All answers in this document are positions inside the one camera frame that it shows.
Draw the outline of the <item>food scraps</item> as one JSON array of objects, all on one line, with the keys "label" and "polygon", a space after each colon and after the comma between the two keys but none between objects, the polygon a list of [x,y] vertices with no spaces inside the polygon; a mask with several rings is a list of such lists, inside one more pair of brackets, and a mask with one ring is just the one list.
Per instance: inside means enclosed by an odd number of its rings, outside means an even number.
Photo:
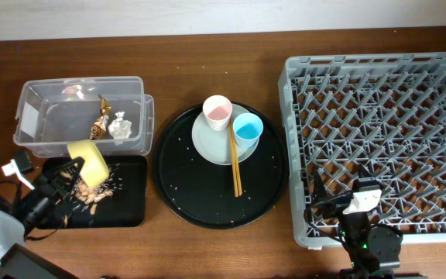
[{"label": "food scraps", "polygon": [[122,179],[115,174],[119,164],[108,167],[109,176],[96,188],[91,188],[82,177],[72,187],[71,193],[60,205],[63,229],[75,227],[92,227],[98,215],[98,205],[102,201],[112,200],[116,191],[123,189]]}]

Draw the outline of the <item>yellow bowl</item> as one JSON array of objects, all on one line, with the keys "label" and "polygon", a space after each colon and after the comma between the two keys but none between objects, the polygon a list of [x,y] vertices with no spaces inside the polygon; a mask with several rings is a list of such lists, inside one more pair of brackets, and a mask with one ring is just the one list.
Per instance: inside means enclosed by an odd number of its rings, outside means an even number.
[{"label": "yellow bowl", "polygon": [[109,178],[108,166],[92,140],[70,142],[67,150],[71,159],[80,157],[84,160],[80,176],[91,190],[95,190]]}]

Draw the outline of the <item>gold snack wrapper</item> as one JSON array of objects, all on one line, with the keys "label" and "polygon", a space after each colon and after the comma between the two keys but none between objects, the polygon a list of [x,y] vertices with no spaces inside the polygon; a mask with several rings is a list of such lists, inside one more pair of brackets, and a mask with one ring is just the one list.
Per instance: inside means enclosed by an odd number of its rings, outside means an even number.
[{"label": "gold snack wrapper", "polygon": [[108,125],[108,120],[112,106],[109,102],[101,95],[100,98],[100,116],[94,121],[91,127],[91,133],[89,135],[90,140],[99,140],[106,134],[106,129]]}]

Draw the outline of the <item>white napkin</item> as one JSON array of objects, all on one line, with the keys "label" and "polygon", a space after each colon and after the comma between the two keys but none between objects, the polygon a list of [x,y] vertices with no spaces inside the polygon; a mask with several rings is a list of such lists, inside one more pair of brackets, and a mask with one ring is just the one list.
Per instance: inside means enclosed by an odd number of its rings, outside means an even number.
[{"label": "white napkin", "polygon": [[132,133],[132,123],[124,119],[125,112],[116,112],[114,119],[108,126],[109,134],[114,140],[128,139]]}]

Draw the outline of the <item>blue cup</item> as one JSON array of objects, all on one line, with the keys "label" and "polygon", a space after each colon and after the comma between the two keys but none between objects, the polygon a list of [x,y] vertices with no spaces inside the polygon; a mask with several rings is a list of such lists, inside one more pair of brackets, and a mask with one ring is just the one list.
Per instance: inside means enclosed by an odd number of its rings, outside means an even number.
[{"label": "blue cup", "polygon": [[235,142],[242,148],[255,145],[262,135],[264,125],[260,117],[253,113],[242,113],[232,123]]}]

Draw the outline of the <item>pink cup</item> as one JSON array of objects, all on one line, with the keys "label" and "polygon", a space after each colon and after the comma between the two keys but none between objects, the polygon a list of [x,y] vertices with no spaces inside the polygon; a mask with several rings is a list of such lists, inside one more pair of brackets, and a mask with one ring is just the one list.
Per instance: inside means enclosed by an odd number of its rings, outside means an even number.
[{"label": "pink cup", "polygon": [[203,103],[203,114],[211,129],[222,131],[232,116],[232,103],[223,95],[212,95]]}]

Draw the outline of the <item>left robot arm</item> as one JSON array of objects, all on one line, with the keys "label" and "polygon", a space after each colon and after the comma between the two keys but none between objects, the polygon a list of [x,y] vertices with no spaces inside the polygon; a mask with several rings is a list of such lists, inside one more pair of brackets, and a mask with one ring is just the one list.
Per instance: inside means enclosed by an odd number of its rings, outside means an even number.
[{"label": "left robot arm", "polygon": [[2,166],[6,176],[15,175],[12,204],[0,196],[0,278],[74,278],[62,267],[26,248],[26,241],[43,240],[30,233],[46,221],[68,198],[85,167],[77,157],[41,173],[33,182],[25,175],[33,171],[28,157],[14,158]]}]

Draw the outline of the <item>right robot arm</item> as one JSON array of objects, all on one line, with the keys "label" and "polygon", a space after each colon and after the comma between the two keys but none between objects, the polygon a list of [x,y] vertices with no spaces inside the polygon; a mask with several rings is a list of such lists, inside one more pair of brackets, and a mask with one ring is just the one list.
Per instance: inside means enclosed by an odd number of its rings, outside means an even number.
[{"label": "right robot arm", "polygon": [[[330,197],[321,175],[314,173],[313,201],[304,211],[304,220],[322,236],[340,243],[348,253],[352,266],[340,270],[340,278],[394,278],[394,270],[400,267],[402,231],[369,221],[369,213],[379,204],[383,189],[382,183],[359,165],[352,189]],[[324,219],[338,220],[338,237],[312,223],[315,210]]]}]

